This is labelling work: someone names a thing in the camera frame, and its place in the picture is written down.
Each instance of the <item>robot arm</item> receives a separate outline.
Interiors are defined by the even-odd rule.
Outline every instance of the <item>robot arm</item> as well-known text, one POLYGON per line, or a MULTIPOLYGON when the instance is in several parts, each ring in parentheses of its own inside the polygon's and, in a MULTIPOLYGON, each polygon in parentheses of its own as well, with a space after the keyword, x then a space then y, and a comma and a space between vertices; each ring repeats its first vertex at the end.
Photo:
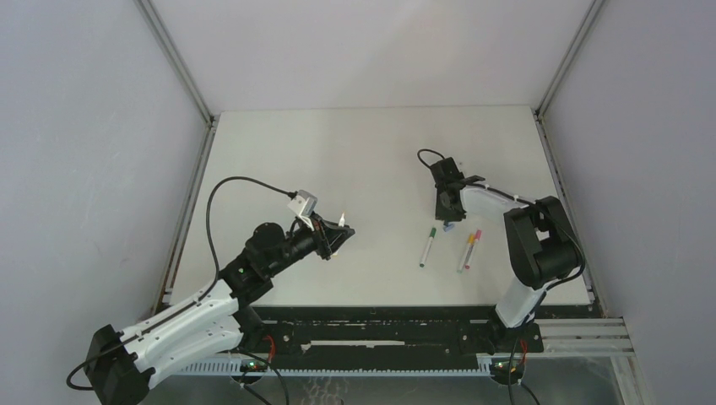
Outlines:
POLYGON ((273 288, 271 278, 314 251, 329 260, 355 233, 313 212, 317 199, 310 193, 292 197, 296 232, 259 225, 241 254, 197 293, 121 331, 107 325, 95 333, 84 373, 102 404, 137 404, 166 377, 200 359, 256 347, 263 323, 250 305, 273 288))
POLYGON ((427 166, 437 190, 436 219, 457 222, 468 213, 503 217, 515 277, 488 322, 492 342, 503 341, 532 320, 549 289, 581 274, 583 254, 567 214, 555 197, 529 202, 491 188, 483 177, 465 177, 453 158, 427 166), (579 273, 567 278, 577 267, 579 273))

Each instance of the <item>gray wall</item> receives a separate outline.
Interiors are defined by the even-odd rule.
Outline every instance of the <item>gray wall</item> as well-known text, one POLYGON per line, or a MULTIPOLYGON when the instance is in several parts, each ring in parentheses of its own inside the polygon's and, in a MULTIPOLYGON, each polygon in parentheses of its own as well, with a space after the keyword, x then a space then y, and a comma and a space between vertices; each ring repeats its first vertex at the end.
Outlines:
POLYGON ((600 292, 663 404, 716 394, 715 19, 708 0, 609 2, 546 119, 600 292))
POLYGON ((0 402, 97 403, 65 375, 152 305, 203 123, 129 0, 3 2, 0 55, 0 402))
POLYGON ((155 3, 211 109, 231 111, 534 105, 590 1, 155 3))

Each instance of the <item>black robot arm segment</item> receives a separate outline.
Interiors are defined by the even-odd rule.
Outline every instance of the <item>black robot arm segment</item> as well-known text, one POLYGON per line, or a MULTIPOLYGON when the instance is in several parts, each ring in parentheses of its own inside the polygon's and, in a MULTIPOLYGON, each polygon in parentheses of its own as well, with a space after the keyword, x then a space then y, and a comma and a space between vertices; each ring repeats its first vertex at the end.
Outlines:
POLYGON ((432 179, 435 181, 436 201, 435 219, 445 222, 458 222, 465 219, 466 210, 460 196, 460 191, 467 185, 483 181, 484 178, 478 175, 465 177, 458 169, 453 158, 438 160, 432 165, 427 165, 432 179))
POLYGON ((299 222, 294 233, 284 234, 280 225, 259 225, 239 256, 220 271, 239 300, 246 307, 261 298, 272 287, 271 278, 312 252, 323 260, 331 256, 355 231, 348 226, 323 220, 317 213, 309 216, 315 230, 299 222))
POLYGON ((520 283, 541 289, 547 282, 565 278, 582 264, 572 243, 576 238, 574 231, 555 197, 512 209, 504 217, 510 263, 520 283), (540 240, 538 231, 548 235, 540 240))

